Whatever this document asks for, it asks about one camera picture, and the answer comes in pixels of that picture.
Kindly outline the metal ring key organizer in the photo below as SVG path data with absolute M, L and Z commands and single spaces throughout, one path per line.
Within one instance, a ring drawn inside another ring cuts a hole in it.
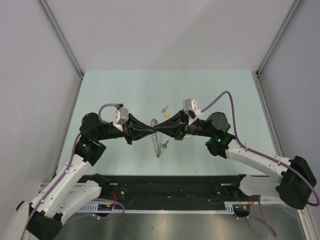
M 161 132 L 156 131 L 151 135 L 153 150 L 157 158 L 160 158 L 163 150 L 163 135 Z

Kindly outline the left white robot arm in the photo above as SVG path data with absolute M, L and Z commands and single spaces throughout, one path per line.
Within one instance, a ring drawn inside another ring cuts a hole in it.
M 130 145 L 154 133 L 154 129 L 137 120 L 126 108 L 116 110 L 112 122 L 99 113 L 88 113 L 81 121 L 70 159 L 47 187 L 28 204 L 24 230 L 39 240 L 53 240 L 66 221 L 83 205 L 94 199 L 105 200 L 111 188 L 107 178 L 97 174 L 78 191 L 71 188 L 100 159 L 106 146 L 102 140 L 125 138 Z

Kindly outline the green tag key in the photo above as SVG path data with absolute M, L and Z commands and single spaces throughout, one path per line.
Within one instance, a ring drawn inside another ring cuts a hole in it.
M 168 146 L 169 140 L 167 140 L 165 143 L 162 144 L 162 148 L 166 149 Z

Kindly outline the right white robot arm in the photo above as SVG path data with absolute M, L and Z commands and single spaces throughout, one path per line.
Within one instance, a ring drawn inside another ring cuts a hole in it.
M 317 180 L 304 158 L 295 156 L 290 159 L 262 153 L 241 143 L 228 132 L 230 127 L 222 112 L 214 112 L 206 120 L 189 120 L 181 110 L 153 128 L 176 140 L 185 135 L 208 137 L 205 145 L 211 155 L 238 161 L 264 173 L 276 182 L 276 196 L 290 207 L 302 210 L 310 204 L 309 198 L 315 193 Z

